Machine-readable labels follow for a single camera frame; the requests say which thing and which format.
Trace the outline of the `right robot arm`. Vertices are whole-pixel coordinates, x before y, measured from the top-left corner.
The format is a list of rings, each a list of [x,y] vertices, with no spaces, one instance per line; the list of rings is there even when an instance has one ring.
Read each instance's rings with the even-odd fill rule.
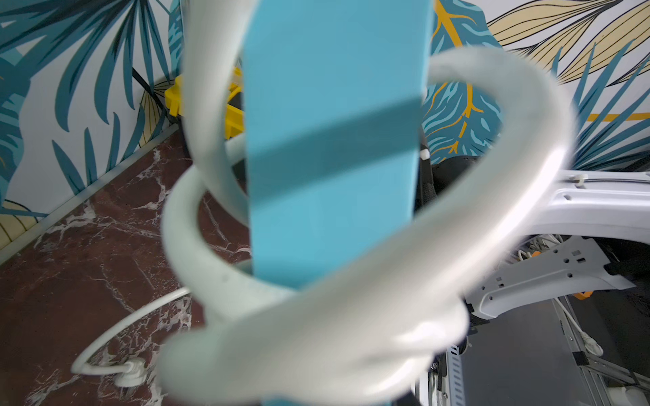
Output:
[[[649,289],[649,173],[565,171],[526,239],[538,256],[499,265],[445,305],[486,322],[516,308],[599,290]]]

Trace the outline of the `teal power strip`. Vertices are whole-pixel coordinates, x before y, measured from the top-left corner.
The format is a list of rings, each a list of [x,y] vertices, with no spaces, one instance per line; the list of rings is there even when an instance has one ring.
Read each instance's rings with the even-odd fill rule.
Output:
[[[389,239],[411,221],[429,1],[262,1],[245,40],[254,274],[295,289],[255,370],[265,405],[387,404],[426,363]]]

